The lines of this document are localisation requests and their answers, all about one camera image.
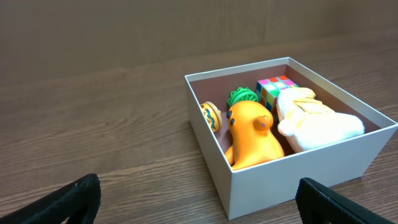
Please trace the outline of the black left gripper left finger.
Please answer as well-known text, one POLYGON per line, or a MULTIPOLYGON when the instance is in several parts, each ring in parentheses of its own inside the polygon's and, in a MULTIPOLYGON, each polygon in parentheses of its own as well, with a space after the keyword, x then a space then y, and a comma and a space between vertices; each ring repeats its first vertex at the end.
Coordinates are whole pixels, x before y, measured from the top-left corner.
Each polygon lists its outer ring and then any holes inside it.
POLYGON ((100 204, 100 180, 91 173, 2 217, 1 223, 93 223, 100 204))

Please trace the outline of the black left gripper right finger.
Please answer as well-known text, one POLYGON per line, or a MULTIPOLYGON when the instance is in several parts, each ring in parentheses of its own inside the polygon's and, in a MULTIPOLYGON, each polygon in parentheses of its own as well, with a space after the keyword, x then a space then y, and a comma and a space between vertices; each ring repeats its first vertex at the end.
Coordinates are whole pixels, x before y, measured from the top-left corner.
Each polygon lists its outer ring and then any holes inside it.
POLYGON ((300 179, 295 201, 303 224, 394 224, 309 177, 300 179))

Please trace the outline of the white duck plush toy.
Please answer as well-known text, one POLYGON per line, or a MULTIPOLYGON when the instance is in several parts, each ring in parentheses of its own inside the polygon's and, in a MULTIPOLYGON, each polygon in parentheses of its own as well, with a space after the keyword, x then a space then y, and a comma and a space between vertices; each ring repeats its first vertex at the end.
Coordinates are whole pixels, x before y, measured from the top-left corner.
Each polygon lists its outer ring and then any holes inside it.
POLYGON ((315 97, 305 87, 286 88, 278 95, 277 129, 295 152, 364 134, 364 124, 357 116, 336 112, 315 97))

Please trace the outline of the orange dinosaur toy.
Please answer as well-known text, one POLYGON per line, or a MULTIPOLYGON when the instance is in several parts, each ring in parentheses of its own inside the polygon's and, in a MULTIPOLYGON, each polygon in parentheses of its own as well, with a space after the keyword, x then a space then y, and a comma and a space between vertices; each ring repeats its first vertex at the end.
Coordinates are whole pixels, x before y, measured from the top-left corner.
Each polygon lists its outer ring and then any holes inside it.
POLYGON ((233 143, 225 157, 233 171, 245 169, 285 156, 272 133, 274 117, 255 101, 240 101, 226 113, 233 143))

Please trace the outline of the multicolour puzzle cube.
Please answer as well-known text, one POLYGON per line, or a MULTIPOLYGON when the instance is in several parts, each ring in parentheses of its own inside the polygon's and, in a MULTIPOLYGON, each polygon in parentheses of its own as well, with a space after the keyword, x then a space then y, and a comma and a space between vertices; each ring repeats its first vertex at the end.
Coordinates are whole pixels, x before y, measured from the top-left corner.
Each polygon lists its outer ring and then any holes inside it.
POLYGON ((277 98, 281 90, 286 88, 298 87, 287 76, 282 75, 278 77, 267 78, 257 81, 256 94, 259 102, 272 114, 277 114, 277 98))

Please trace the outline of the green wheel disc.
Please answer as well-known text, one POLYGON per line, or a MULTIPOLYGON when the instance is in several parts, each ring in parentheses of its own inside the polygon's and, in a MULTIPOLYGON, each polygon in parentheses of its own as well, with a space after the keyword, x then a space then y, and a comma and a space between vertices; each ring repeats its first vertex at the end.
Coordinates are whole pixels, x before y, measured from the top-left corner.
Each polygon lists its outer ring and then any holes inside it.
POLYGON ((229 94, 229 98, 227 99, 227 104, 229 107, 232 107, 236 103, 240 101, 259 101, 258 95, 253 92, 250 88, 238 87, 235 91, 232 91, 229 94))

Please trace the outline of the gold wheel disc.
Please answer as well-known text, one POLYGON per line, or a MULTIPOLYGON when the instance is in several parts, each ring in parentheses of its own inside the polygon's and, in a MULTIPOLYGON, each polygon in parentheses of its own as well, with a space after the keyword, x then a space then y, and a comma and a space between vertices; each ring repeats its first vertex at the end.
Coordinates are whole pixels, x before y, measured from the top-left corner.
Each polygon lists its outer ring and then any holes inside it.
POLYGON ((200 107, 211 130, 214 133, 219 131, 223 125, 221 111, 210 101, 202 103, 200 107))

